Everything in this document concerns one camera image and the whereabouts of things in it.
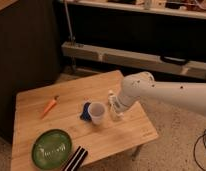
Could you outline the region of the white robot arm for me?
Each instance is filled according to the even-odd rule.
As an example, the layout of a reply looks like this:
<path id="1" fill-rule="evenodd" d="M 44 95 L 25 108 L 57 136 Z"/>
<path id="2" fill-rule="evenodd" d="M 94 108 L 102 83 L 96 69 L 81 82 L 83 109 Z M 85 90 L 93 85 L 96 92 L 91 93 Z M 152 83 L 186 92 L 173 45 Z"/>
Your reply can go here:
<path id="1" fill-rule="evenodd" d="M 206 116 L 206 83 L 155 81 L 149 72 L 128 75 L 113 98 L 115 111 L 127 111 L 140 97 L 155 98 Z"/>

